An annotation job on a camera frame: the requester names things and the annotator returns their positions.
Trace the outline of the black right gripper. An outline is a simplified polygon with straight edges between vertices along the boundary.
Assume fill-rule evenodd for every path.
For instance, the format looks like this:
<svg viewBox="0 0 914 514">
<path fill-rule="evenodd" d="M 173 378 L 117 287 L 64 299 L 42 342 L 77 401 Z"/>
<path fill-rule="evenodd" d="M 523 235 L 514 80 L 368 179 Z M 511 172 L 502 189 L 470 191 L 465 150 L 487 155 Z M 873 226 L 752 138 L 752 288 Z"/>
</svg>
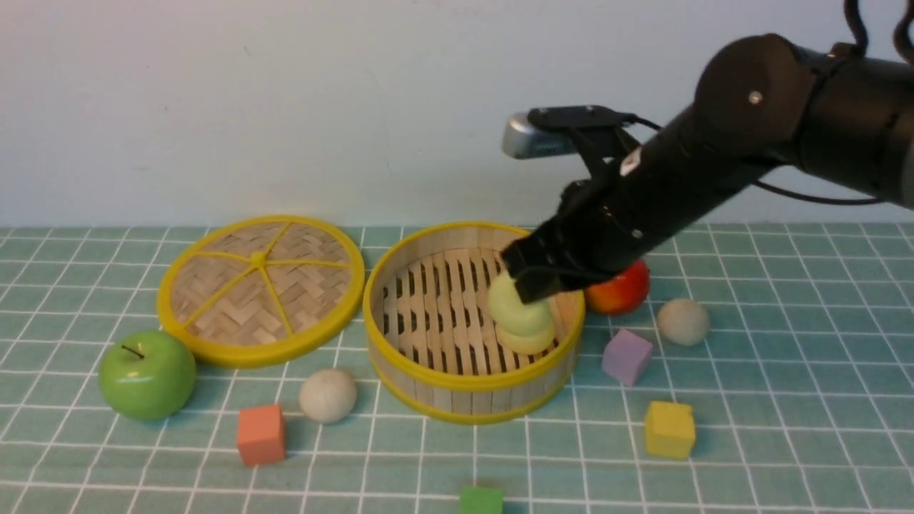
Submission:
<svg viewBox="0 0 914 514">
<path fill-rule="evenodd" d="M 705 156 L 647 146 L 608 163 L 558 212 L 501 251 L 520 302 L 580 291 L 593 273 L 621 272 L 715 207 L 715 169 Z"/>
</svg>

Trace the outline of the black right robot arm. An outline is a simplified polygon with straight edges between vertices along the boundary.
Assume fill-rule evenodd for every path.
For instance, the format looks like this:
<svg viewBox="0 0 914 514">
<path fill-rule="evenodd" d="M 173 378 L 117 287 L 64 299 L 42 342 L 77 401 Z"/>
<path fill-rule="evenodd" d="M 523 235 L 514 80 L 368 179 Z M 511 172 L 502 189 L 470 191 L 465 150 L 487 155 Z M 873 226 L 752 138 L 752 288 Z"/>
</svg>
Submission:
<svg viewBox="0 0 914 514">
<path fill-rule="evenodd" d="M 549 107 L 513 132 L 509 155 L 575 152 L 590 173 L 502 251 L 524 303 L 619 276 L 781 166 L 912 208 L 908 64 L 751 36 L 719 50 L 692 104 L 641 144 L 623 130 L 639 121 L 603 106 Z"/>
</svg>

